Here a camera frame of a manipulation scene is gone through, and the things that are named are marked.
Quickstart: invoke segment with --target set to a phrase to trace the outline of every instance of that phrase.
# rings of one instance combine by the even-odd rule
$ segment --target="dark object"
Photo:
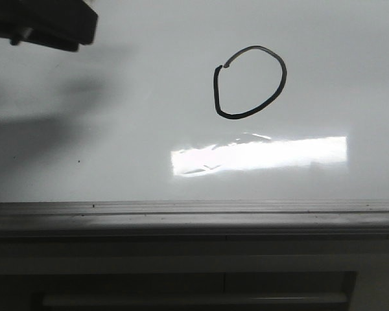
[[[269,55],[271,55],[274,58],[276,58],[276,60],[279,62],[279,64],[281,65],[282,71],[283,71],[282,76],[281,76],[281,81],[279,83],[279,86],[276,89],[275,93],[272,94],[272,96],[270,98],[268,98],[266,101],[264,101],[258,107],[255,107],[254,109],[251,109],[251,110],[249,110],[247,112],[244,112],[244,113],[236,113],[236,114],[233,114],[233,115],[230,114],[230,113],[226,113],[226,112],[222,111],[222,109],[220,108],[220,102],[219,102],[218,77],[219,77],[220,70],[222,69],[222,67],[223,68],[228,68],[229,65],[231,64],[231,62],[233,62],[236,59],[236,57],[238,57],[241,54],[245,53],[246,51],[249,51],[249,50],[252,50],[252,49],[259,49],[259,50],[262,50],[264,52],[267,52]],[[227,119],[232,119],[232,120],[243,119],[243,118],[249,117],[250,115],[253,115],[254,113],[257,113],[258,111],[261,111],[262,109],[267,107],[270,103],[272,103],[279,96],[279,94],[281,94],[281,92],[283,91],[283,88],[285,86],[285,82],[286,81],[287,81],[287,66],[285,65],[285,62],[283,61],[283,59],[279,55],[277,55],[276,53],[272,52],[270,49],[267,49],[266,47],[262,47],[262,46],[259,46],[259,45],[253,45],[251,47],[246,47],[245,49],[242,49],[239,52],[235,53],[223,66],[220,65],[219,67],[217,67],[215,69],[215,75],[213,77],[213,89],[215,91],[215,108],[216,108],[216,112],[221,117],[224,117],[224,118],[227,118]]]
[[[0,38],[64,51],[93,42],[98,15],[82,0],[0,0]]]

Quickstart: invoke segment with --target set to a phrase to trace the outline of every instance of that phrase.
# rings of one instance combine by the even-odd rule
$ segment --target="whiteboard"
[[[0,202],[389,199],[389,1],[103,0],[69,53],[0,39]],[[263,111],[213,72],[285,61]],[[240,113],[279,64],[220,74]]]

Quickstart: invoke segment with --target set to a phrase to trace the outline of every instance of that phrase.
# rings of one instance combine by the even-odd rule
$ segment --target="white surface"
[[[96,42],[77,54],[0,40],[0,202],[389,199],[389,1],[94,9]],[[213,71],[249,45],[283,57],[287,84],[226,120]],[[280,76],[247,52],[222,70],[222,106],[260,104]],[[174,154],[208,146],[176,170]]]

